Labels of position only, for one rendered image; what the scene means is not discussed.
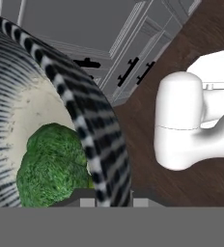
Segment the black and white striped bowl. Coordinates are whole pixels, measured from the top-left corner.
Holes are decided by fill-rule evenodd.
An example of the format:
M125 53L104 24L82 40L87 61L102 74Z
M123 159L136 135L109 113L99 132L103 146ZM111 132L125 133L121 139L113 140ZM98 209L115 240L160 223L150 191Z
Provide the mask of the black and white striped bowl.
M105 95L71 58L0 16L0 207L23 206L16 174L27 141L52 123L77 132L98 206L129 206L126 142Z

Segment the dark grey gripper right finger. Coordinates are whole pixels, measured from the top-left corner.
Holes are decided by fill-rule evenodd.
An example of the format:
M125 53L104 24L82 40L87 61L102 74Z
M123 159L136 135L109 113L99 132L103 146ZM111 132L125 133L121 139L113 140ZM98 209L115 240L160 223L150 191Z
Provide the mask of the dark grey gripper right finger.
M134 207L166 206L166 204L152 191L132 190L131 194Z

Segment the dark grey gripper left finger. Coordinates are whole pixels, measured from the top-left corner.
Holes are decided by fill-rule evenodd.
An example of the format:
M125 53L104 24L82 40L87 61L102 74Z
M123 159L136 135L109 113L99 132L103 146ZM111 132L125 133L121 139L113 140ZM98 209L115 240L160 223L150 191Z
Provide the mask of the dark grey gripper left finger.
M52 205L52 207L57 206L95 207L95 190L90 188L75 189L68 198Z

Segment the white rounded fitting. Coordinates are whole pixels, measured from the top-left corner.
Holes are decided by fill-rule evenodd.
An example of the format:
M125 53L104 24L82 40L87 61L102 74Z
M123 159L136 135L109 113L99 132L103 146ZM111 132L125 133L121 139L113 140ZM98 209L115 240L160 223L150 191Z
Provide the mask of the white rounded fitting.
M199 57L159 83L154 153L164 168L181 171L224 158L224 50Z

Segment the grey cupboard door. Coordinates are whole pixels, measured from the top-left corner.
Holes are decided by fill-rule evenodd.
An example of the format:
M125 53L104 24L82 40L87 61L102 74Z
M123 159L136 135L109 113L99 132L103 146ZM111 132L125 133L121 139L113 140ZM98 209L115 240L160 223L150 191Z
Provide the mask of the grey cupboard door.
M144 54L139 58L121 88L113 96L112 105L120 105L127 101L138 87L138 83L143 78L144 73L153 66L172 40L173 37L169 33L162 31L159 36L149 42Z
M160 35L160 31L161 27L147 15L137 25L101 84L101 90L109 99L117 91L118 76L123 75L129 67L127 62L135 57L140 58L149 42Z

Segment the grey drawer front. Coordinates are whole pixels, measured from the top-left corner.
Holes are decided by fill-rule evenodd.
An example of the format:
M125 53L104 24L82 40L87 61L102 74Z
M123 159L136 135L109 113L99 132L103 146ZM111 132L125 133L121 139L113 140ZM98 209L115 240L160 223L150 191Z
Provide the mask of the grey drawer front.
M112 66L112 59L110 58L110 55L107 51L88 48L76 44L68 44L50 39L43 39L43 41L68 55L74 61L90 58L93 62L100 63L99 69L110 69Z

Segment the green broccoli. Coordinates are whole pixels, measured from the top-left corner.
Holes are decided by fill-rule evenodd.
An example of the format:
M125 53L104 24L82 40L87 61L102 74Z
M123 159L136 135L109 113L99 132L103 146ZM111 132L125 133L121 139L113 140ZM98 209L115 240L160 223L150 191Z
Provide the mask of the green broccoli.
M40 127L28 139L16 174L25 207L49 207L75 189L92 188L88 161L75 130L58 123Z

